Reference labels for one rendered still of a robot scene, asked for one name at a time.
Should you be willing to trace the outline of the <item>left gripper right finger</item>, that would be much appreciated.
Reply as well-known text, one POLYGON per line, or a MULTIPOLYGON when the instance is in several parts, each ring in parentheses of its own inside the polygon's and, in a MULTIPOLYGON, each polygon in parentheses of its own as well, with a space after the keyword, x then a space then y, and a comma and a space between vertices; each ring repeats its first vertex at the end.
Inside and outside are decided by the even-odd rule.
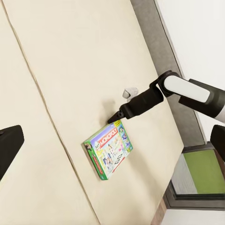
POLYGON ((218 154, 225 162, 225 127, 221 125, 214 125, 211 136, 210 142, 218 151, 218 154))

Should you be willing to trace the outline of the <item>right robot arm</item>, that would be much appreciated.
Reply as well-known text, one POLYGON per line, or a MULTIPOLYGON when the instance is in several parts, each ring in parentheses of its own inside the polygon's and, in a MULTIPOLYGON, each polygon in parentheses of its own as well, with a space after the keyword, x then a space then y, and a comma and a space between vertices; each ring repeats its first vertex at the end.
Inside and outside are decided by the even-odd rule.
POLYGON ((184 80, 171 70, 159 76, 144 93, 138 93, 136 87, 125 88, 122 96, 127 99, 127 103, 120 106, 119 111, 108 120, 108 124, 149 111, 164 101, 163 94, 166 98, 177 94, 181 96, 179 103, 225 123, 225 90, 191 78, 184 80))

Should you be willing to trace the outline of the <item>board game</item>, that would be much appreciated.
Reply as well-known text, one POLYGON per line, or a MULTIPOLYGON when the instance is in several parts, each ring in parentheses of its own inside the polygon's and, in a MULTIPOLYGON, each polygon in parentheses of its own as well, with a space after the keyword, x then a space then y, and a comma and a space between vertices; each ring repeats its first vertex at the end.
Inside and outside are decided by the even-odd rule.
POLYGON ((101 180, 109 180, 133 149, 121 120, 108 124, 84 144, 101 180))

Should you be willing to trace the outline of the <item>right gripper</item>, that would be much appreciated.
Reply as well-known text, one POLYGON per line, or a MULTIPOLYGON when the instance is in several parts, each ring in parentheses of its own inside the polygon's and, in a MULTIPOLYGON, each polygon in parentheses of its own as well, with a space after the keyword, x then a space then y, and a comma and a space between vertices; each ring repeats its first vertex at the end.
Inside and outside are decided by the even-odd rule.
POLYGON ((119 111, 108 120, 108 124, 120 120, 122 118, 130 119, 134 116, 139 116, 146 111, 152 109, 151 106, 147 104, 143 97, 143 93, 137 95, 135 98, 129 102, 120 106, 119 111))

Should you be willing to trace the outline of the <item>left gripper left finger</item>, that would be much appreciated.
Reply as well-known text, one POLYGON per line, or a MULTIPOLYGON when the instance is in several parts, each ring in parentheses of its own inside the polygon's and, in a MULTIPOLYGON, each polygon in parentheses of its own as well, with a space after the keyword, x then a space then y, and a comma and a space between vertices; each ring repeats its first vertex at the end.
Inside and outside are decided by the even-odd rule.
POLYGON ((0 181, 24 144, 21 125, 0 130, 0 181))

